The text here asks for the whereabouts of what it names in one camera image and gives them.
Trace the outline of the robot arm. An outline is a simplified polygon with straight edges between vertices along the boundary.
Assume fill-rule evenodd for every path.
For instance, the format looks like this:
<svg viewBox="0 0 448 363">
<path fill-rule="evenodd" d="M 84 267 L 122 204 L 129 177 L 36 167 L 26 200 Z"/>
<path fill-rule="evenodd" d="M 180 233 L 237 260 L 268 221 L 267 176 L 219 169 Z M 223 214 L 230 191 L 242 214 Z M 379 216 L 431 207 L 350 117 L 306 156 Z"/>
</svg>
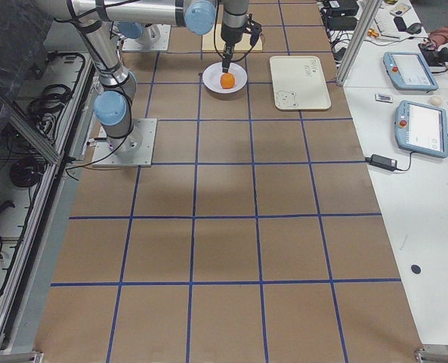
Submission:
<svg viewBox="0 0 448 363">
<path fill-rule="evenodd" d="M 204 35 L 215 23 L 217 1 L 37 1 L 36 6 L 57 22 L 71 23 L 79 33 L 94 65 L 104 93 L 99 100 L 111 111 L 125 111 L 114 126 L 104 126 L 107 143 L 118 154 L 134 153 L 143 137 L 132 120 L 136 78 L 123 66 L 110 41 L 106 25 L 112 22 L 174 25 Z"/>
<path fill-rule="evenodd" d="M 113 8 L 106 7 L 106 11 L 123 36 L 146 49 L 159 41 L 161 26 L 180 26 L 203 36 L 215 31 L 221 20 L 224 47 L 218 53 L 222 72 L 228 73 L 235 46 L 243 35 L 249 34 L 254 46 L 261 33 L 261 26 L 253 22 L 248 8 L 247 1 L 123 1 Z"/>
</svg>

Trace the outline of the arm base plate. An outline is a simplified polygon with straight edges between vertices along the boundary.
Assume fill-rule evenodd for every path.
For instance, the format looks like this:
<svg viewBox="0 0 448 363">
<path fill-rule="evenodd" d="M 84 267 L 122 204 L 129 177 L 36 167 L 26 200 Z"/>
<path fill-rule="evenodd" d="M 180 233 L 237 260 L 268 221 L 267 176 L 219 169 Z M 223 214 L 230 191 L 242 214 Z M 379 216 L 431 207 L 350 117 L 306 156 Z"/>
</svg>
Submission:
<svg viewBox="0 0 448 363">
<path fill-rule="evenodd" d="M 110 139 L 107 142 L 103 126 L 99 129 L 99 138 L 94 147 L 91 166 L 110 167 L 150 167 L 156 138 L 157 119 L 133 119 L 133 132 L 124 140 Z"/>
<path fill-rule="evenodd" d="M 124 52 L 154 52 L 167 51 L 170 25 L 162 24 L 141 24 L 141 23 L 120 23 L 124 41 L 122 50 Z"/>
</svg>

